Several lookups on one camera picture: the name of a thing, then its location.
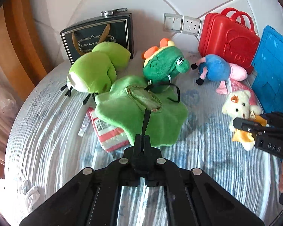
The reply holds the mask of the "red toy suitcase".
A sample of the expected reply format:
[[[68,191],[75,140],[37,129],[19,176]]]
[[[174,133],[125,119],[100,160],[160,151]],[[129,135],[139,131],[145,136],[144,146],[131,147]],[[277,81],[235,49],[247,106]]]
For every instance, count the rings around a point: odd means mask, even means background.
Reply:
[[[208,13],[205,16],[198,51],[203,57],[218,55],[251,74],[254,69],[251,63],[259,42],[249,14],[226,8],[221,13]]]

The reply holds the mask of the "sheer pink curtain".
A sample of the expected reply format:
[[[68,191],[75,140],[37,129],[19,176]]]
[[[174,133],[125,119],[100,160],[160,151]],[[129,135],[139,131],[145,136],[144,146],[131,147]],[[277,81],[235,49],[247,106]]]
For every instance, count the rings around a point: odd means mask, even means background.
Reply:
[[[0,66],[0,164],[4,164],[6,146],[14,120],[22,106]]]

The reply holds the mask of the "blue pink pig plush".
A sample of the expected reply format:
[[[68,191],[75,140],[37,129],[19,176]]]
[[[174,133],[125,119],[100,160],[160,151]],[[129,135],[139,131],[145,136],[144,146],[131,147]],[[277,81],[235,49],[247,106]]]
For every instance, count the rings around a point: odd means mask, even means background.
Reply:
[[[218,55],[208,54],[191,65],[192,70],[198,69],[199,78],[196,84],[201,86],[205,79],[212,82],[219,82],[216,92],[219,94],[227,94],[226,81],[233,79],[235,81],[243,81],[247,78],[247,71],[237,64],[228,63]]]

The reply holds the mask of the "pink striped tissue pack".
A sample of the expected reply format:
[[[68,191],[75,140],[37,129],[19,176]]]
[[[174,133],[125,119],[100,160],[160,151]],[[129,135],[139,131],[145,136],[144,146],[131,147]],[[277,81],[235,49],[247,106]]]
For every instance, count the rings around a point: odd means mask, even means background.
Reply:
[[[130,144],[124,130],[99,119],[94,108],[88,108],[87,116],[104,151],[110,153]]]

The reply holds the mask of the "lime green plush toy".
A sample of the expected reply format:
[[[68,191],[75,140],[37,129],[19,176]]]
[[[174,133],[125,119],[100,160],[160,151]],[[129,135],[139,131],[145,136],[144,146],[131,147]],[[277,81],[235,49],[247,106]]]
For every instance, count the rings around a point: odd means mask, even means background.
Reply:
[[[130,57],[130,51],[120,44],[101,42],[72,64],[66,85],[60,90],[67,90],[67,97],[71,97],[72,90],[87,94],[83,101],[86,104],[90,97],[110,90],[117,79],[116,72],[127,67]]]

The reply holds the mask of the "white wall socket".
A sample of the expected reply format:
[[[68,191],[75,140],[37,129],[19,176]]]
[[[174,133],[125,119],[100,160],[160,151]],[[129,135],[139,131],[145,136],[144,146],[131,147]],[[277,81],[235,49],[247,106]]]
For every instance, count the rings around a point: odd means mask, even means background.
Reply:
[[[184,16],[182,21],[181,33],[198,36],[200,32],[200,27],[201,27],[200,19]]]

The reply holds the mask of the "white teddy bear orange dress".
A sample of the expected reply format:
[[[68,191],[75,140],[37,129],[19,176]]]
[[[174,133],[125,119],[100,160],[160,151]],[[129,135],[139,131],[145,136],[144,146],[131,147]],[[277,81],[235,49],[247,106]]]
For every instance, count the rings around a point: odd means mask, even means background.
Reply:
[[[233,120],[238,117],[246,120],[252,120],[266,126],[267,122],[263,119],[262,109],[260,106],[251,105],[251,92],[249,90],[239,90],[230,92],[225,103],[222,106],[222,113],[231,117],[229,129],[233,133],[232,141],[240,142],[247,151],[251,150],[255,145],[255,140],[251,133],[241,131],[233,126]]]

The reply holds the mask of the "green leaf plush hat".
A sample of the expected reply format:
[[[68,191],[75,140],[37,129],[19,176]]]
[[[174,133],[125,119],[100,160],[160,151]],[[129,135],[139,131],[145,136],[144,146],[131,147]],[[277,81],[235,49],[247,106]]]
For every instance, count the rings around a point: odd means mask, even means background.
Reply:
[[[121,128],[130,144],[141,134],[144,114],[151,112],[146,128],[151,145],[173,145],[188,116],[186,106],[179,101],[174,86],[168,86],[162,93],[154,93],[141,76],[125,76],[116,80],[109,92],[95,97],[97,117]]]

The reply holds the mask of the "green frog plush toy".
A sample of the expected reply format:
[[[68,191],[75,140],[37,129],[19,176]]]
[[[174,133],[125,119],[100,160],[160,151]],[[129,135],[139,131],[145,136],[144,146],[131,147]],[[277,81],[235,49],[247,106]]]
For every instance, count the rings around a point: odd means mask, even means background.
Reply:
[[[159,46],[153,46],[141,55],[144,59],[143,75],[154,93],[162,93],[171,86],[180,73],[189,71],[189,61],[168,38],[162,38]]]

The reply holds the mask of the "black coffee cup gift bag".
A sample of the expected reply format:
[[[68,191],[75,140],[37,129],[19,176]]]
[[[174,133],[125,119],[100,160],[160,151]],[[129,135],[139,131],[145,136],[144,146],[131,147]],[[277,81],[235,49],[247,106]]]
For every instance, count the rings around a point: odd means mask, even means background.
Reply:
[[[110,29],[106,41],[115,42],[134,54],[132,13],[100,16],[77,22],[60,32],[62,43],[70,63],[83,53],[88,53],[98,44],[104,29]]]

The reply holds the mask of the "white wall switch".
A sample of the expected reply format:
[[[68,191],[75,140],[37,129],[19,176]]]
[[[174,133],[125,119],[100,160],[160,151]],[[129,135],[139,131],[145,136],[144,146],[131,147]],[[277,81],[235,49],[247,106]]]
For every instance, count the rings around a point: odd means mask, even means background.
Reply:
[[[183,16],[164,13],[164,29],[166,31],[181,32]]]

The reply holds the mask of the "blue plastic crate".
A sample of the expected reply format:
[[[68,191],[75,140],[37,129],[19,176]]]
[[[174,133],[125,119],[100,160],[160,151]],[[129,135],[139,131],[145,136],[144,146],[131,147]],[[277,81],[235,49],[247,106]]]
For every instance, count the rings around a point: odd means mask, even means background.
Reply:
[[[264,112],[283,112],[283,36],[266,26],[253,58],[252,89]]]

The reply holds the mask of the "small white tube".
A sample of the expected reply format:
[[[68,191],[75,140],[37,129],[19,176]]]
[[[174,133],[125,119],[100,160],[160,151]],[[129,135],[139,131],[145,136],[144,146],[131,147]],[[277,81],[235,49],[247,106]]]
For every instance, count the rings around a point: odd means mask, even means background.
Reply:
[[[79,132],[78,132],[78,135],[79,135],[80,137],[83,137],[83,136],[84,136],[84,134],[85,134],[85,132],[86,132],[86,130],[87,130],[89,124],[90,124],[90,118],[89,118],[89,116],[86,114],[85,117],[84,117],[84,120],[83,120],[83,122],[82,122],[82,125],[81,125],[81,127],[80,127],[80,129],[79,129]]]

